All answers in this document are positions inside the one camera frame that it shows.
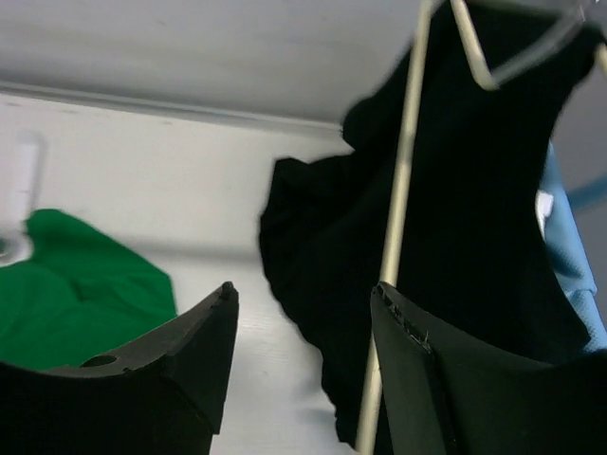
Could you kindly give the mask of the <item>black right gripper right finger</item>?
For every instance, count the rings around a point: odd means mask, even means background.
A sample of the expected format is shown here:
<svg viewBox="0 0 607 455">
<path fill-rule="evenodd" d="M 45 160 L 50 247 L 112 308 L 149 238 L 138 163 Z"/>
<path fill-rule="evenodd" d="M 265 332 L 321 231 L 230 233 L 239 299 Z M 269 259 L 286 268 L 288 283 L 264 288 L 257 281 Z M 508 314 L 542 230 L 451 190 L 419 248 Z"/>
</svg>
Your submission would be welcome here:
<svg viewBox="0 0 607 455">
<path fill-rule="evenodd" d="M 557 366 L 514 355 L 384 282 L 371 315 L 394 453 L 605 453 L 605 351 Z"/>
</svg>

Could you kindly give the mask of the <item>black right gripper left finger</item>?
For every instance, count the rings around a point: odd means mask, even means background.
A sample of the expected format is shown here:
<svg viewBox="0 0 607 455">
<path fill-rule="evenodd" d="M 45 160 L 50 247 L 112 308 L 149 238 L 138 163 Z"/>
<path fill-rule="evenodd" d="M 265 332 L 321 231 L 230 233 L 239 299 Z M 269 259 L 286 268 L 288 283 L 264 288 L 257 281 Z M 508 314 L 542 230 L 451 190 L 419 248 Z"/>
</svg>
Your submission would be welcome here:
<svg viewBox="0 0 607 455">
<path fill-rule="evenodd" d="M 207 454 L 221 428 L 239 296 L 189 311 L 78 367 L 1 365 L 4 454 Z"/>
</svg>

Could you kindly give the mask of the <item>cream hanger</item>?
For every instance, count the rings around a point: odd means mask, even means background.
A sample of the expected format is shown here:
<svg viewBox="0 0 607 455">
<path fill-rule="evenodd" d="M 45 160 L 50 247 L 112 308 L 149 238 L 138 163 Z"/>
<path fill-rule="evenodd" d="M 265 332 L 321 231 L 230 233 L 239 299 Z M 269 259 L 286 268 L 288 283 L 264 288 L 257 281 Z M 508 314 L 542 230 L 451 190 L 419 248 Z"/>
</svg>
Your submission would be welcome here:
<svg viewBox="0 0 607 455">
<path fill-rule="evenodd" d="M 467 4 L 464 1 L 451 0 L 451 10 L 473 79 L 483 88 L 489 90 L 496 89 L 498 83 L 492 78 L 488 70 L 486 58 L 471 21 Z M 379 278 L 390 285 L 396 285 L 397 283 L 400 264 L 432 12 L 433 3 L 431 1 L 423 1 L 420 4 L 417 29 L 411 48 L 401 127 L 395 157 L 390 208 L 379 273 Z M 375 453 L 381 398 L 382 377 L 377 344 L 376 340 L 371 338 L 356 440 L 356 451 L 360 454 L 372 455 Z"/>
</svg>

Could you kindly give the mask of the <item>green t-shirt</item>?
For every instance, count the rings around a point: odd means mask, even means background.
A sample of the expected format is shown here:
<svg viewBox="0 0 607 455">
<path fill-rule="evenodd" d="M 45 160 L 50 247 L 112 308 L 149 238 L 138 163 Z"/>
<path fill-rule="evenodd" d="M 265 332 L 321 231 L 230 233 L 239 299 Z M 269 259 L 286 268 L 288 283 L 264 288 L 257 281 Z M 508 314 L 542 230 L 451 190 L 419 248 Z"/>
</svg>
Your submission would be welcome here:
<svg viewBox="0 0 607 455">
<path fill-rule="evenodd" d="M 57 209 L 27 221 L 32 256 L 1 270 L 1 359 L 79 366 L 176 317 L 170 276 Z"/>
</svg>

